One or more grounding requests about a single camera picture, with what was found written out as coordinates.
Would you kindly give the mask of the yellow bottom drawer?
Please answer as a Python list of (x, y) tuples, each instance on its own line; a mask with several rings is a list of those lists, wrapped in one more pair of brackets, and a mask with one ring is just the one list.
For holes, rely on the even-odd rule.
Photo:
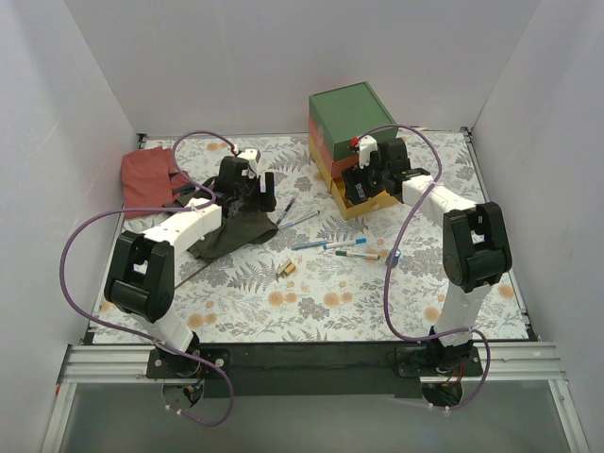
[(337, 177), (330, 181), (329, 191), (338, 207), (340, 214), (346, 221), (366, 215), (370, 212), (389, 208), (398, 203), (394, 197), (382, 191), (366, 202), (353, 205), (344, 196), (345, 186), (344, 180), (341, 177)]

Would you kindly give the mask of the green red yellow drawer box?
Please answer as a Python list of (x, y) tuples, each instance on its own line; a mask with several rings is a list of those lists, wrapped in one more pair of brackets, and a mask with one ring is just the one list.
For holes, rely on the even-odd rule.
[(394, 118), (371, 85), (360, 82), (309, 97), (309, 148), (327, 191), (332, 179), (358, 162), (354, 137)]

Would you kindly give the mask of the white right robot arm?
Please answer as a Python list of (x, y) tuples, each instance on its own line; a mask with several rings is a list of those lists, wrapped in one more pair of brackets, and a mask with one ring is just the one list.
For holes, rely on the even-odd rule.
[(501, 208), (476, 203), (414, 168), (400, 138), (379, 142), (366, 135), (352, 140), (359, 158), (344, 170), (345, 198), (354, 205), (387, 193), (412, 212), (422, 212), (442, 231), (442, 262), (448, 278), (441, 314), (420, 343), (419, 365), (448, 375), (469, 359), (474, 327), (486, 296), (512, 267)]

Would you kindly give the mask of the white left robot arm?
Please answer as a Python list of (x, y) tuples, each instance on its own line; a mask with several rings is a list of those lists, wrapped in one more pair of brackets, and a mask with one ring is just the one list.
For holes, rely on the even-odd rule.
[(171, 346), (159, 358), (180, 377), (193, 376), (201, 356), (195, 349), (198, 337), (173, 306), (176, 258), (189, 252), (211, 263), (276, 235), (268, 217), (277, 206), (275, 178), (259, 172), (259, 161), (256, 149), (223, 158), (217, 176), (172, 203), (176, 213), (142, 233), (126, 231), (117, 239), (104, 296)]

